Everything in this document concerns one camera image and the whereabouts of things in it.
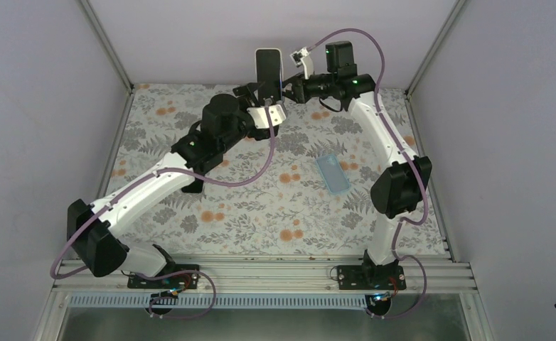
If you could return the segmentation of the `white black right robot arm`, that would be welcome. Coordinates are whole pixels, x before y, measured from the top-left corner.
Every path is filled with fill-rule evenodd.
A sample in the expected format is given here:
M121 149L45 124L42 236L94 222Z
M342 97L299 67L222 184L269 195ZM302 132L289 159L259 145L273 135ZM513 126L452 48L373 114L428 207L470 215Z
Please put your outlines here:
M298 104L312 98L332 97L341 109L361 126L372 146L382 173L370 189L370 199L380 214L371 245L365 250L360 267L363 283L379 289L388 279L398 278L399 258L395 242L404 222L418 203L427 203L427 185L432 162L419 157L397 131L378 94L377 82L368 74L358 74L353 45L349 41L325 47L327 72L315 74L309 48L291 53L302 72L290 77L285 96Z

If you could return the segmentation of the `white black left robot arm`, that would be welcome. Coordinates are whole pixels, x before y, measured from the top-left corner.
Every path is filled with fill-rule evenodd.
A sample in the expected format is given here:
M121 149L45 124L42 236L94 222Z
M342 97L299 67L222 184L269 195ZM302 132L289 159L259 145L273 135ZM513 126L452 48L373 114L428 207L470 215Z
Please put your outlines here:
M169 253L156 244L128 245L121 236L137 218L178 190L199 193L204 184L229 186L207 173L245 138L267 139L274 148L285 118L282 93L264 93L260 83L213 96L201 119L149 170L110 195L90 204L76 200L69 206L68 245L95 277L129 271L155 287L168 286L175 271Z

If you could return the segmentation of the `light blue phone case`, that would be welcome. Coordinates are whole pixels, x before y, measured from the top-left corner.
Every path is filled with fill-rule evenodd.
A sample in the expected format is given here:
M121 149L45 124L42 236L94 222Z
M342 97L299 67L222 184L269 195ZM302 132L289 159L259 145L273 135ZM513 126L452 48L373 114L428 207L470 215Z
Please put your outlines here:
M351 188L351 184L334 154L316 158L319 173L330 194L338 195Z

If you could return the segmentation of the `black phone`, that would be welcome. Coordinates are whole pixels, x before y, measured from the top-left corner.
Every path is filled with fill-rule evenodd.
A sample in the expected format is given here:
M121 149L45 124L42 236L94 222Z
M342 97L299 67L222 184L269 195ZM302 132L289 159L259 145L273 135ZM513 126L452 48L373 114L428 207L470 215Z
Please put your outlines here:
M195 179L191 184L181 188L182 193L200 194L203 192L204 181Z

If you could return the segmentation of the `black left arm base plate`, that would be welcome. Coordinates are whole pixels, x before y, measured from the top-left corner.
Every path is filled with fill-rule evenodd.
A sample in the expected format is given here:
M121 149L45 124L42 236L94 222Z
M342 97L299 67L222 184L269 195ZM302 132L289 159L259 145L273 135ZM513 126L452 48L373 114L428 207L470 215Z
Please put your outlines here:
M184 290L184 289L197 289L198 274L188 273L179 276L172 276L165 279L150 281L138 277L136 274L128 276L127 288L130 289L158 289L158 290Z

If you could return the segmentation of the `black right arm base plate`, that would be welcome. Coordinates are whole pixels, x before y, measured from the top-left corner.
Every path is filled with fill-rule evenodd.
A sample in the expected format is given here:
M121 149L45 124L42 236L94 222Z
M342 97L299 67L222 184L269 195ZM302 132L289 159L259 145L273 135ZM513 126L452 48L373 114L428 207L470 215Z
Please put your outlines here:
M385 266L340 265L337 266L339 289L354 290L405 290L404 269L397 263Z

